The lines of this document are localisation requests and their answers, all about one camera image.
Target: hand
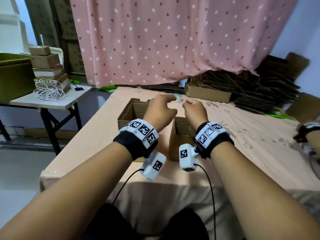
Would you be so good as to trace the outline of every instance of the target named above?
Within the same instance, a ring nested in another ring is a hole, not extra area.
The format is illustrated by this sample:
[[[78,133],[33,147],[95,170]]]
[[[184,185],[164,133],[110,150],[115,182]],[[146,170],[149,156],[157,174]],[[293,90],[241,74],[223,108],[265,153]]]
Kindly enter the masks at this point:
[[[157,95],[150,100],[143,120],[149,122],[157,132],[162,131],[178,113],[177,109],[168,108],[167,105],[176,99],[171,94]]]
[[[202,123],[209,121],[207,110],[201,102],[187,98],[182,107],[184,108],[187,120],[195,131]]]

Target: floor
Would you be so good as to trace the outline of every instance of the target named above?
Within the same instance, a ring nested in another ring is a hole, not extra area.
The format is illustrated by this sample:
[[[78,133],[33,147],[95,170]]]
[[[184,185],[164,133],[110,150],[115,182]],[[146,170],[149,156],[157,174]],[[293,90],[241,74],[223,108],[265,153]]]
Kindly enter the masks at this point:
[[[35,196],[40,173],[54,158],[52,151],[0,146],[0,228]]]

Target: black metal leg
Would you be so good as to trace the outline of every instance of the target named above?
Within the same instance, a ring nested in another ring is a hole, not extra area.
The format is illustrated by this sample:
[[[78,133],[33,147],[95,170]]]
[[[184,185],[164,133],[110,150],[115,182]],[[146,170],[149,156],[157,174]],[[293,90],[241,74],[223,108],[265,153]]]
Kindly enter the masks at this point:
[[[75,103],[73,106],[74,106],[74,116],[75,116],[75,120],[77,121],[77,126],[78,126],[78,131],[79,131],[79,130],[82,129],[82,125],[81,125],[81,119],[80,119],[78,104]]]
[[[2,124],[2,121],[0,120],[0,131],[3,134],[4,138],[6,141],[10,141],[11,138],[6,130],[6,128],[4,127],[4,125]]]
[[[51,120],[50,120],[50,113],[47,108],[41,108],[40,109],[40,115],[44,124],[44,127],[48,133],[50,142],[52,144],[53,150],[56,155],[58,155],[61,152],[58,139],[56,137],[56,133],[52,127]]]

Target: table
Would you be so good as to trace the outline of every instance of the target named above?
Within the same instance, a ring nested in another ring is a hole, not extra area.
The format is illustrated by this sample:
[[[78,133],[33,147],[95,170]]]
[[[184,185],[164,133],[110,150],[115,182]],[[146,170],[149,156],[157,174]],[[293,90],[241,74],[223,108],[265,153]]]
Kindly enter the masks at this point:
[[[29,93],[25,96],[16,98],[11,100],[9,103],[0,103],[0,106],[6,107],[17,107],[17,108],[27,108],[27,109],[39,109],[40,115],[44,124],[44,127],[48,133],[48,137],[52,144],[53,150],[56,155],[61,152],[58,139],[56,137],[56,132],[65,125],[72,117],[75,117],[78,130],[81,130],[81,119],[78,110],[77,100],[83,96],[86,92],[88,92],[91,87],[90,86],[82,86],[78,85],[78,87],[82,87],[82,91],[75,91],[75,85],[71,85],[71,89],[65,93],[65,99],[60,101],[44,101],[37,98],[37,95],[34,93]],[[49,111],[48,109],[67,109],[70,114],[64,118],[62,121],[58,121]],[[4,125],[0,120],[0,131],[3,134],[6,141],[10,141],[11,138],[6,131]]]
[[[161,92],[118,87],[106,103],[86,123],[40,176],[41,190],[110,144],[118,134],[117,118],[131,98],[147,101]],[[235,146],[255,165],[286,189],[313,213],[320,212],[320,181],[309,162],[294,149],[292,136],[296,121],[253,114],[232,104],[199,99],[207,109],[210,121],[222,124],[231,134]],[[182,103],[171,102],[184,117]],[[160,134],[165,150],[169,148],[172,124]],[[209,174],[213,185],[217,213],[217,238],[242,239],[242,230],[223,190],[220,178],[210,160],[197,159]],[[108,198],[112,202],[126,179],[141,167],[133,162]],[[115,205],[131,225],[147,235],[159,234],[170,218],[185,207],[191,207],[205,223],[212,239],[213,206],[211,191],[204,172],[197,168],[185,172],[179,164],[167,161],[158,177],[148,181],[140,173],[134,174],[121,191]]]

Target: pink curtain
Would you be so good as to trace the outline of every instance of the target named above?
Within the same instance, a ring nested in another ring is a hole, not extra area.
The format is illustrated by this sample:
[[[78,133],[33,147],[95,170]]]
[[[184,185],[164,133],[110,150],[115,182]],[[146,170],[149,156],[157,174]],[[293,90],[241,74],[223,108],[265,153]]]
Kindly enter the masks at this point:
[[[297,0],[70,0],[89,84],[254,71]]]

